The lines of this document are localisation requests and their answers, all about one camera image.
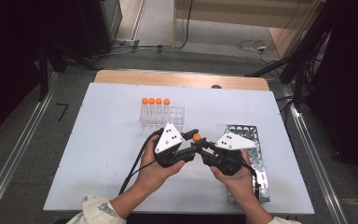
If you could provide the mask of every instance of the person's right hand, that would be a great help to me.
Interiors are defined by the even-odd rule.
[[[249,155],[246,150],[241,150],[246,163],[250,165]],[[272,220],[272,216],[261,206],[254,194],[253,176],[251,172],[241,167],[234,175],[223,175],[217,167],[212,166],[211,170],[216,179],[226,185],[228,192],[240,205],[246,217],[252,224],[266,224]]]
[[[241,150],[241,154],[246,163],[250,165],[248,152],[246,150]],[[214,166],[211,167],[211,171],[216,179],[226,185],[228,192],[235,201],[246,201],[255,196],[253,176],[246,167],[242,166],[234,175],[223,175],[222,172]]]

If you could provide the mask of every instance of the gray carpet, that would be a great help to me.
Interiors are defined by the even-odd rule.
[[[260,60],[240,57],[180,51],[163,51],[161,54],[157,54],[154,50],[105,56],[97,58],[93,62],[105,69],[187,71],[231,76],[250,74],[265,66]],[[0,223],[54,223],[60,218],[72,217],[76,214],[76,212],[45,212],[42,209],[66,142],[75,124],[83,97],[95,75],[95,71],[87,70],[76,63],[71,63],[65,74],[60,74],[57,89],[47,111],[0,202]],[[276,77],[269,74],[264,77],[276,80]],[[280,83],[271,81],[269,85],[277,98],[282,97]],[[27,119],[31,116],[37,97],[38,88],[23,100],[1,127],[0,169],[25,127]],[[63,108],[57,103],[69,105],[60,121]],[[280,108],[284,105],[285,102],[279,102]],[[336,188],[338,197],[340,199],[358,198],[358,168],[342,161],[331,160],[331,155],[335,150],[329,145],[329,132],[317,118],[312,116],[305,105],[303,108],[311,136]],[[293,119],[290,117],[287,120],[287,127],[316,212],[315,215],[298,216],[297,219],[303,223],[332,223],[310,161]],[[358,204],[344,203],[343,207],[349,222],[358,223]]]

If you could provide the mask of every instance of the cable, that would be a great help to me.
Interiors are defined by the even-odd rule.
[[[150,162],[150,163],[148,163],[146,166],[139,168],[136,172],[133,172],[133,170],[135,170],[136,165],[138,164],[138,161],[141,159],[142,154],[143,154],[144,151],[145,151],[145,148],[146,148],[147,143],[150,141],[150,139],[152,139],[153,136],[155,136],[155,135],[161,135],[163,131],[164,131],[164,129],[161,128],[161,129],[159,129],[159,130],[157,130],[157,131],[151,133],[151,134],[147,137],[147,139],[145,140],[144,144],[143,144],[142,147],[141,147],[141,150],[140,150],[139,153],[138,153],[138,156],[136,157],[135,162],[133,163],[133,166],[132,166],[132,168],[131,168],[131,170],[130,170],[130,173],[127,175],[126,179],[124,180],[123,185],[121,186],[121,189],[120,189],[120,192],[118,193],[118,195],[120,195],[120,194],[122,194],[122,193],[124,192],[124,190],[126,189],[127,185],[129,184],[129,182],[130,182],[130,180],[131,180],[131,177],[132,177],[134,174],[136,174],[136,173],[139,172],[140,170],[144,169],[146,166],[148,166],[148,165],[150,165],[150,164],[153,163],[153,162]]]
[[[286,25],[284,26],[284,28],[281,30],[281,33],[279,34],[279,37],[278,37],[278,40],[277,40],[277,44],[279,43],[279,40],[281,39],[281,35],[282,35],[283,31],[290,25],[290,23],[292,22],[293,18],[295,17],[296,12],[297,12],[297,10],[298,10],[298,7],[300,6],[300,2],[301,2],[301,0],[298,0],[298,2],[297,2],[297,7],[296,7],[296,9],[295,9],[295,12],[293,12],[292,18],[290,19],[289,22],[287,22],[287,24],[286,24]]]
[[[164,46],[164,45],[143,45],[143,46],[136,46],[136,49],[133,50],[129,50],[129,51],[124,51],[124,52],[119,52],[119,53],[109,53],[109,54],[104,54],[101,56],[109,56],[109,55],[120,55],[120,54],[126,54],[126,53],[133,53],[133,52],[138,52],[141,50],[147,50],[147,49],[164,49],[164,50],[180,50],[182,48],[185,47],[187,40],[188,40],[188,26],[190,24],[190,16],[191,16],[191,10],[193,7],[193,0],[191,0],[190,2],[190,8],[188,10],[188,14],[187,14],[187,23],[186,23],[186,39],[185,42],[182,44],[182,46],[180,46],[179,48],[173,48],[171,46]],[[112,48],[112,50],[114,49],[121,49],[121,48],[133,48],[133,46],[118,46],[115,48]]]
[[[131,177],[132,177],[133,175],[135,175],[136,173],[140,172],[141,170],[143,170],[144,168],[146,168],[147,166],[153,164],[155,161],[156,161],[156,160],[153,160],[153,161],[149,162],[148,164],[144,165],[143,167],[139,168],[138,170],[136,170],[135,172],[132,173]]]

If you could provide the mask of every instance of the sleeve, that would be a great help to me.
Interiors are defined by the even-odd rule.
[[[127,221],[116,213],[109,199],[90,195],[83,199],[83,211],[73,217],[67,224],[126,224]]]
[[[301,224],[301,223],[293,220],[286,220],[280,217],[275,217],[268,224]]]

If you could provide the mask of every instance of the white table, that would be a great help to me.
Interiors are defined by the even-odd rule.
[[[183,105],[184,131],[199,129],[210,141],[227,124],[257,126],[271,195],[263,206],[273,214],[314,213],[272,92],[103,83],[89,85],[45,210],[81,210],[81,200],[91,194],[117,196],[147,137],[138,123],[143,97],[169,97],[172,105]],[[237,205],[227,204],[226,188],[200,155],[134,211],[242,213]]]

